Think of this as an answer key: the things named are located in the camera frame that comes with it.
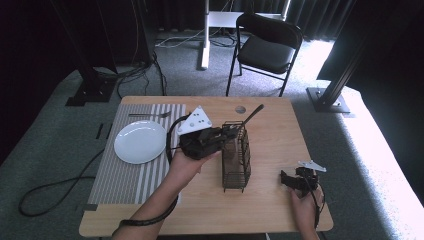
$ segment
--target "electrical cable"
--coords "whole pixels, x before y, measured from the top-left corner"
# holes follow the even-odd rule
[[[172,123],[168,133],[166,134],[165,152],[166,152],[166,157],[168,158],[169,165],[171,165],[171,161],[172,161],[172,148],[171,148],[172,132],[174,131],[174,128],[177,126],[178,123],[187,120],[189,116],[190,114],[178,118],[175,122]]]
[[[325,193],[324,193],[325,191],[321,184],[318,183],[318,185],[321,187],[321,190],[322,190],[322,207],[321,207],[321,210],[319,211],[321,213],[325,207]]]
[[[146,80],[146,85],[144,85],[144,96],[147,96],[147,87],[150,84],[150,80],[147,77],[146,73],[143,73],[142,76],[143,76],[144,80]]]
[[[324,240],[327,240],[327,237],[325,236],[324,232],[319,232],[319,234],[321,234],[321,236]]]
[[[94,162],[94,160],[96,160],[97,157],[99,157],[103,152],[104,152],[104,149],[101,150],[100,152],[98,152],[85,165],[85,167],[83,168],[83,170],[81,171],[81,173],[77,177],[66,179],[66,180],[62,180],[62,181],[59,181],[59,182],[45,184],[45,185],[42,185],[42,186],[38,186],[38,187],[35,187],[35,188],[29,190],[28,192],[26,192],[24,194],[24,196],[21,198],[21,200],[19,201],[19,205],[18,205],[19,213],[21,215],[23,215],[23,216],[26,216],[26,217],[38,217],[38,216],[42,216],[42,215],[44,215],[46,213],[51,212],[53,209],[55,209],[57,206],[59,206],[65,200],[65,198],[69,195],[69,193],[72,191],[72,189],[75,187],[75,185],[80,180],[82,180],[82,179],[94,179],[95,178],[95,177],[92,177],[92,176],[83,176],[83,174],[85,173],[85,171],[87,170],[87,168]],[[66,193],[56,203],[54,203],[52,206],[48,207],[45,210],[42,210],[42,211],[39,211],[39,212],[32,212],[32,213],[24,209],[24,205],[25,205],[25,202],[27,201],[27,198],[30,197],[32,194],[34,194],[34,193],[36,193],[36,192],[38,192],[38,191],[40,191],[40,190],[42,190],[44,188],[48,188],[48,187],[55,186],[55,185],[60,185],[60,184],[67,183],[67,182],[70,182],[70,181],[75,181],[75,182],[66,191]]]
[[[222,7],[221,12],[223,12],[223,11],[224,11],[225,7],[227,7],[227,5],[228,5],[228,3],[229,3],[230,1],[231,1],[231,5],[230,5],[230,9],[229,9],[228,11],[229,11],[229,12],[231,12],[231,10],[232,10],[232,8],[233,8],[234,0],[229,0],[229,1],[227,1],[227,2],[225,3],[224,7]],[[219,28],[219,29],[218,29],[215,33],[213,33],[213,34],[209,35],[209,37],[214,36],[214,35],[215,35],[217,32],[219,32],[221,29],[222,29],[222,28]],[[193,35],[193,36],[191,36],[191,37],[170,37],[170,38],[167,38],[167,39],[163,40],[162,42],[160,42],[160,43],[156,44],[156,45],[155,45],[155,47],[162,47],[162,48],[174,48],[174,47],[179,47],[179,46],[181,46],[183,43],[185,43],[185,42],[187,42],[187,41],[190,41],[190,40],[193,40],[193,39],[195,39],[196,41],[201,41],[201,40],[203,40],[203,38],[197,39],[196,37],[197,37],[200,33],[204,32],[204,31],[205,31],[205,29],[201,30],[200,32],[196,33],[195,35]],[[172,46],[162,46],[162,44],[166,43],[167,41],[175,40],[175,39],[184,39],[184,40],[183,40],[182,42],[180,42],[180,43],[176,44],[176,45],[172,45]]]
[[[312,191],[312,188],[311,188],[311,186],[309,185],[308,180],[306,179],[305,173],[303,173],[302,175],[303,175],[303,176],[302,176],[302,177],[303,177],[303,179],[305,179],[306,186],[308,186],[309,192],[311,193],[312,198],[314,199],[314,203],[315,203],[315,226],[314,226],[314,227],[315,227],[315,228],[317,228],[317,226],[318,226],[318,222],[319,222],[319,215],[320,215],[320,213],[321,213],[322,209],[321,209],[321,211],[320,211],[320,207],[319,207],[319,205],[318,205],[318,202],[317,202],[317,199],[316,199],[316,197],[315,197],[314,191]]]
[[[153,51],[153,64],[156,66],[156,69],[159,72],[159,77],[160,77],[160,84],[162,87],[162,94],[163,96],[167,96],[168,94],[166,93],[166,88],[168,87],[168,81],[166,80],[166,76],[163,74],[162,69],[159,65],[158,62],[158,56],[156,55],[156,52]]]
[[[133,69],[132,71],[128,71],[128,74],[127,75],[124,75],[123,78],[119,79],[118,80],[118,84],[116,86],[116,93],[118,94],[118,97],[120,99],[122,99],[122,95],[121,95],[121,93],[119,91],[122,84],[130,83],[132,81],[137,80],[141,76],[145,76],[146,71],[149,70],[150,67],[151,67],[151,65],[148,66],[147,68],[136,68],[136,69]]]
[[[131,66],[132,66],[133,63],[134,63],[134,60],[135,60],[135,56],[137,55],[137,52],[138,52],[138,39],[140,37],[139,36],[140,33],[138,32],[138,19],[137,19],[137,13],[135,11],[134,0],[131,0],[131,5],[132,5],[132,8],[133,8],[133,12],[134,12],[134,19],[135,19],[135,26],[136,26],[136,45],[135,45],[134,55],[133,55],[133,58],[131,60]]]
[[[124,220],[121,220],[121,222],[119,223],[119,227],[122,227],[122,226],[142,227],[142,226],[149,226],[149,225],[153,225],[155,223],[158,223],[158,222],[164,220],[165,218],[167,218],[169,216],[169,214],[171,214],[172,211],[174,211],[175,206],[177,205],[177,202],[178,202],[178,195],[175,198],[175,200],[171,203],[171,205],[166,209],[166,211],[164,213],[162,213],[161,215],[159,215],[155,218],[149,219],[149,220],[124,219]]]

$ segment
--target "black folding chair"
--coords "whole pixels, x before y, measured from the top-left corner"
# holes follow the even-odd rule
[[[246,69],[282,80],[284,83],[279,95],[281,97],[303,42],[300,28],[282,20],[244,13],[237,18],[236,30],[237,45],[225,95],[228,96],[230,91],[237,58],[240,76],[242,69]],[[240,31],[251,34],[243,46],[240,43]]]

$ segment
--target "chair backrest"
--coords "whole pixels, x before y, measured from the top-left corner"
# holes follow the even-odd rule
[[[268,42],[280,43],[294,49],[300,48],[303,41],[303,33],[299,27],[278,19],[272,19],[258,14],[243,13],[237,18],[237,34],[240,27],[246,32]]]

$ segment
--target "utensil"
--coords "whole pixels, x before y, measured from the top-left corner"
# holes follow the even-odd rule
[[[151,113],[130,113],[128,114],[128,117],[146,117],[146,116],[154,116],[154,117],[160,117],[160,118],[166,118],[169,115],[171,115],[171,111],[164,112],[160,114],[151,114]]]

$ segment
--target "wire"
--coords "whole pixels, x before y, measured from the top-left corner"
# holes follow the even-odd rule
[[[95,178],[95,177],[92,177],[92,176],[83,176],[83,174],[85,173],[85,171],[87,170],[87,168],[94,162],[94,160],[96,160],[97,157],[100,156],[103,153],[103,151],[104,151],[104,149],[101,150],[100,152],[98,152],[85,165],[85,167],[83,168],[83,170],[81,171],[81,173],[77,177],[66,179],[66,180],[59,181],[59,182],[45,184],[45,185],[42,185],[42,186],[33,188],[33,189],[29,190],[28,192],[26,192],[24,194],[24,196],[21,198],[21,200],[19,201],[19,205],[18,205],[19,213],[21,215],[23,215],[23,216],[26,216],[26,217],[38,217],[38,216],[44,215],[46,213],[49,213],[50,211],[52,211],[53,209],[55,209],[57,206],[59,206],[65,200],[65,198],[69,195],[69,193],[72,191],[72,189],[75,187],[75,185],[80,180],[82,180],[82,179],[94,179]],[[37,191],[40,191],[41,189],[48,188],[48,187],[51,187],[51,186],[55,186],[55,185],[60,185],[60,184],[63,184],[63,183],[67,183],[67,182],[70,182],[70,181],[75,181],[75,182],[71,185],[71,187],[68,189],[68,191],[66,191],[66,193],[59,199],[59,201],[57,201],[56,203],[54,203],[51,207],[49,207],[49,208],[47,208],[45,210],[42,210],[42,211],[39,211],[39,212],[33,212],[33,213],[31,213],[31,212],[29,212],[29,211],[27,211],[27,210],[24,209],[24,205],[25,205],[25,202],[27,201],[27,198],[30,197],[31,195],[35,194]]]
[[[319,222],[319,215],[321,214],[321,211],[322,211],[322,209],[324,208],[324,206],[322,207],[322,209],[320,210],[320,207],[319,207],[319,205],[318,205],[318,202],[317,202],[317,199],[316,199],[316,197],[315,197],[315,194],[314,194],[314,192],[312,191],[312,188],[311,188],[311,186],[309,185],[309,182],[308,182],[308,180],[306,179],[306,175],[305,175],[305,173],[304,172],[302,172],[302,177],[303,177],[303,179],[305,179],[305,182],[306,182],[306,186],[308,186],[308,189],[309,189],[309,192],[311,193],[311,195],[312,195],[312,198],[314,199],[314,202],[315,202],[315,228],[318,226],[318,222]]]
[[[160,81],[161,81],[160,83],[161,83],[161,87],[162,87],[162,95],[167,96],[166,88],[168,87],[168,81],[166,80],[166,76],[162,72],[162,69],[161,69],[159,62],[158,62],[158,56],[156,55],[155,51],[153,51],[153,64],[156,66],[156,69],[159,72],[159,77],[160,77]]]
[[[144,86],[144,96],[147,96],[147,87],[148,87],[148,86],[149,86],[149,84],[150,84],[150,80],[149,80],[149,78],[147,77],[147,75],[146,75],[146,73],[145,73],[145,72],[142,74],[142,76],[143,76],[144,80],[146,80],[146,85]]]
[[[228,0],[228,1],[225,3],[224,7],[222,7],[221,12],[223,12],[223,11],[224,11],[224,9],[227,7],[227,5],[228,5],[228,3],[229,3],[229,2],[231,2],[231,5],[230,5],[230,9],[229,9],[228,11],[229,11],[229,12],[231,12],[231,10],[232,10],[232,8],[233,8],[234,0]],[[209,37],[212,37],[212,36],[213,36],[213,35],[215,35],[217,32],[219,32],[221,29],[222,29],[222,28],[219,28],[219,29],[218,29],[215,33],[213,33],[213,34],[209,35]],[[195,40],[197,40],[197,41],[201,41],[201,40],[203,40],[203,38],[202,38],[202,39],[196,39],[196,37],[197,37],[200,33],[204,32],[204,31],[205,31],[205,29],[201,30],[200,32],[196,33],[195,35],[193,35],[193,36],[191,36],[191,37],[170,37],[170,38],[167,38],[167,39],[163,40],[162,42],[160,42],[160,43],[156,44],[156,45],[155,45],[155,47],[162,47],[162,48],[174,48],[174,47],[179,47],[179,46],[181,46],[183,43],[185,43],[185,42],[187,42],[187,41],[190,41],[190,40],[192,40],[192,39],[195,39]],[[161,46],[162,44],[166,43],[167,41],[175,40],[175,39],[184,39],[184,40],[183,40],[182,42],[180,42],[180,43],[176,44],[176,45],[172,45],[172,46]]]
[[[327,240],[327,237],[325,236],[324,232],[319,232],[319,233],[321,234],[321,236],[324,240]]]
[[[117,84],[117,87],[116,87],[116,93],[118,94],[120,99],[122,99],[122,95],[119,91],[121,85],[135,81],[135,80],[139,79],[141,76],[143,76],[143,77],[146,76],[146,71],[149,70],[150,67],[151,67],[151,65],[149,65],[148,67],[145,67],[145,68],[140,67],[140,68],[136,68],[136,69],[133,69],[131,71],[128,71],[127,74],[123,76],[123,78],[118,80],[118,84]]]
[[[131,0],[131,5],[132,5],[133,11],[134,11],[134,19],[135,19],[136,34],[137,34],[136,35],[137,37],[136,37],[135,51],[134,51],[133,58],[131,60],[131,66],[132,66],[133,63],[134,63],[135,56],[137,55],[137,52],[138,52],[138,39],[139,39],[140,33],[138,32],[138,19],[137,19],[137,13],[135,11],[134,0]]]
[[[322,210],[324,210],[324,207],[325,207],[325,193],[324,193],[324,188],[322,187],[322,185],[319,184],[319,183],[318,183],[318,185],[321,187],[321,190],[322,190],[322,207],[321,207],[321,210],[319,211],[321,213]]]
[[[155,218],[152,218],[152,219],[148,219],[148,220],[124,219],[124,220],[121,220],[121,222],[119,224],[119,228],[122,227],[122,226],[138,226],[138,227],[149,226],[149,225],[153,225],[155,223],[158,223],[158,222],[164,220],[165,218],[167,218],[174,211],[177,203],[178,203],[178,195],[175,198],[175,200],[171,203],[171,205],[161,215],[159,215]]]

